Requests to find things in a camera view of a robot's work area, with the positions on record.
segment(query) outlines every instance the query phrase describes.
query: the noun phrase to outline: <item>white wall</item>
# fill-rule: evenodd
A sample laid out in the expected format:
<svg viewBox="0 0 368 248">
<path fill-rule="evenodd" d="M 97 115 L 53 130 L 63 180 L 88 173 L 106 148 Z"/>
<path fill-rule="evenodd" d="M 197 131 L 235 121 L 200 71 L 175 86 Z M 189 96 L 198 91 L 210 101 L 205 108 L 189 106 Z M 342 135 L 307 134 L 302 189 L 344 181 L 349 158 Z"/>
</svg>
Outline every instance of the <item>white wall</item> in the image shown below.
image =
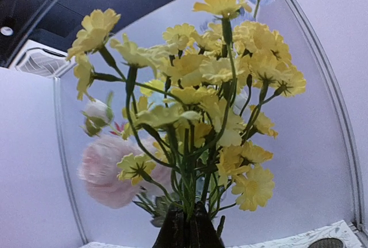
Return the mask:
<svg viewBox="0 0 368 248">
<path fill-rule="evenodd" d="M 162 32 L 168 26 L 189 22 L 199 26 L 210 14 L 194 13 L 193 3 L 200 0 L 177 0 L 158 9 L 122 30 L 139 46 L 162 43 Z M 276 123 L 279 138 L 258 136 L 255 143 L 274 153 L 267 164 L 275 174 L 274 197 L 266 208 L 256 212 L 242 212 L 237 208 L 226 211 L 223 233 L 227 246 L 257 243 L 283 238 L 337 220 L 352 221 L 352 196 L 348 159 L 336 114 L 329 100 L 325 84 L 309 47 L 293 14 L 283 0 L 264 7 L 260 21 L 279 30 L 290 45 L 293 62 L 304 72 L 307 92 L 290 99 L 279 99 L 265 106 Z M 121 57 L 116 51 L 113 56 Z M 96 71 L 112 73 L 98 54 L 90 57 Z M 140 70 L 140 82 L 151 73 Z M 84 102 L 76 100 L 76 79 L 72 71 L 62 78 L 62 104 L 66 152 L 70 173 L 76 190 L 83 224 L 92 241 L 134 247 L 151 247 L 158 230 L 149 224 L 149 215 L 134 205 L 111 210 L 97 204 L 84 190 L 76 177 L 81 153 L 88 138 L 79 126 L 83 123 L 80 110 Z M 115 91 L 113 110 L 118 123 L 124 101 L 124 84 L 96 82 L 90 94 L 104 100 L 110 90 Z M 232 204 L 229 194 L 225 204 Z"/>
<path fill-rule="evenodd" d="M 298 0 L 333 67 L 361 161 L 368 221 L 368 0 Z"/>
<path fill-rule="evenodd" d="M 79 247 L 56 138 L 52 80 L 0 68 L 0 247 Z"/>
</svg>

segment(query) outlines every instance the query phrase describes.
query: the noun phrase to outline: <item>pink rose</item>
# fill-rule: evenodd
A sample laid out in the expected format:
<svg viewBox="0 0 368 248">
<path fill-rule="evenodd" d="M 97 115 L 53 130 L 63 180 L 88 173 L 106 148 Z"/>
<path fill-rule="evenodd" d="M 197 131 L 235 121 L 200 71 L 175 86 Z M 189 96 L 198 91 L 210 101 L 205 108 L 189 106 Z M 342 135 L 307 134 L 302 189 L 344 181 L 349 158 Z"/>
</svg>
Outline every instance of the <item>pink rose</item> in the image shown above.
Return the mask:
<svg viewBox="0 0 368 248">
<path fill-rule="evenodd" d="M 156 148 L 153 142 L 153 138 L 142 140 L 144 147 L 154 154 Z M 162 190 L 148 182 L 143 181 L 132 186 L 130 181 L 117 179 L 121 171 L 117 163 L 130 153 L 139 155 L 142 151 L 130 140 L 109 135 L 103 135 L 87 146 L 82 155 L 78 175 L 85 181 L 87 192 L 92 198 L 105 206 L 116 209 L 128 205 L 141 192 L 141 186 L 147 190 L 149 196 L 163 195 Z M 157 164 L 151 173 L 151 177 L 169 192 L 172 190 L 170 175 L 171 169 L 160 164 Z"/>
<path fill-rule="evenodd" d="M 140 154 L 130 141 L 104 135 L 84 150 L 79 178 L 86 182 L 88 194 L 99 203 L 121 208 L 128 205 L 140 192 L 130 181 L 119 181 L 117 163 L 129 153 Z"/>
</svg>

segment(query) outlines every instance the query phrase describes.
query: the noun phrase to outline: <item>ceiling vent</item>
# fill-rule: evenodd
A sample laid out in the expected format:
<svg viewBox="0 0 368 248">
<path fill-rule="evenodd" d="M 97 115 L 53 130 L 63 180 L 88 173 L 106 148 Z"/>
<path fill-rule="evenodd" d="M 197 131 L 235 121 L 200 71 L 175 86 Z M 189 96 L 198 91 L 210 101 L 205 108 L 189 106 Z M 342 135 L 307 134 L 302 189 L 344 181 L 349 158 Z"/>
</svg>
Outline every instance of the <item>ceiling vent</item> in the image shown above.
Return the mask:
<svg viewBox="0 0 368 248">
<path fill-rule="evenodd" d="M 9 68 L 43 77 L 61 77 L 74 62 L 65 61 L 67 54 L 57 49 L 28 40 Z"/>
</svg>

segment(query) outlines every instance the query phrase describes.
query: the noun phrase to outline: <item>dark round object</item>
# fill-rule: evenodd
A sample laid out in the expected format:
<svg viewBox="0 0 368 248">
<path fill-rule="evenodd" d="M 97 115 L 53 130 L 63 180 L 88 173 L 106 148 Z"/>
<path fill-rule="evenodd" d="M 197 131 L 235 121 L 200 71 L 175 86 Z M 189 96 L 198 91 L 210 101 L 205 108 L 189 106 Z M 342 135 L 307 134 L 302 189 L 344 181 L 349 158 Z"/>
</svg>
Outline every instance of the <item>dark round object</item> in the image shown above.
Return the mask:
<svg viewBox="0 0 368 248">
<path fill-rule="evenodd" d="M 345 248 L 345 245 L 338 238 L 323 238 L 313 242 L 308 248 Z"/>
</svg>

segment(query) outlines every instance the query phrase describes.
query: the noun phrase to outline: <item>small red flower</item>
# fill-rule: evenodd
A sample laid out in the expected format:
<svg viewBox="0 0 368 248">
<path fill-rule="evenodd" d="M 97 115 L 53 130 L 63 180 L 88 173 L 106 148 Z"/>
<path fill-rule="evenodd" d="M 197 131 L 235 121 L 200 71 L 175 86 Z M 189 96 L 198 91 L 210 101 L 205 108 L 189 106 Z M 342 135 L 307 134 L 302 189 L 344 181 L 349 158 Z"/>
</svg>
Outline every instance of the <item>small red flower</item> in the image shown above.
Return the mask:
<svg viewBox="0 0 368 248">
<path fill-rule="evenodd" d="M 114 121 L 114 123 L 115 123 L 116 131 L 118 131 L 118 132 L 124 131 L 124 124 L 125 123 L 121 123 L 120 126 L 115 121 Z M 117 136 L 117 134 L 114 131 L 110 131 L 110 133 L 113 134 L 113 135 L 115 135 L 115 136 Z"/>
</svg>

